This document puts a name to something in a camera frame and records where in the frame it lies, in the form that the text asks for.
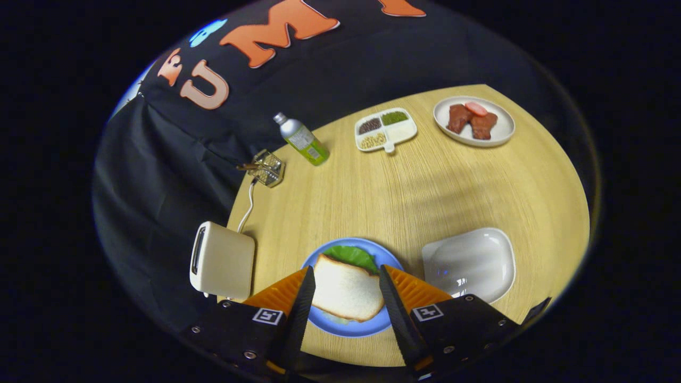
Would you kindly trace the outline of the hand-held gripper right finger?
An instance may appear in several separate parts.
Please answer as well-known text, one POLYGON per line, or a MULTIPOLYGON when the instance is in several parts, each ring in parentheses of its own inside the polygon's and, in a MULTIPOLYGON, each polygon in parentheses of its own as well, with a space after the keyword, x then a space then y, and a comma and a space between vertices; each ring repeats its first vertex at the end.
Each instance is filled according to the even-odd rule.
POLYGON ((402 359, 416 380, 452 380, 521 331, 474 294, 453 297, 386 264, 379 286, 402 359))

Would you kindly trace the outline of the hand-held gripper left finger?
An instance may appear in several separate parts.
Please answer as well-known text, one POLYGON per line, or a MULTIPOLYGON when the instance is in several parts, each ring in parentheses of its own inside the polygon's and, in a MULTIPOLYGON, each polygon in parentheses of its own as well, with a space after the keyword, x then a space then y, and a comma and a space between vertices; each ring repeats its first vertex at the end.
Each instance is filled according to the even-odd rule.
POLYGON ((181 339, 241 378, 298 378, 314 291, 314 269, 306 267, 241 303, 219 301, 181 339))

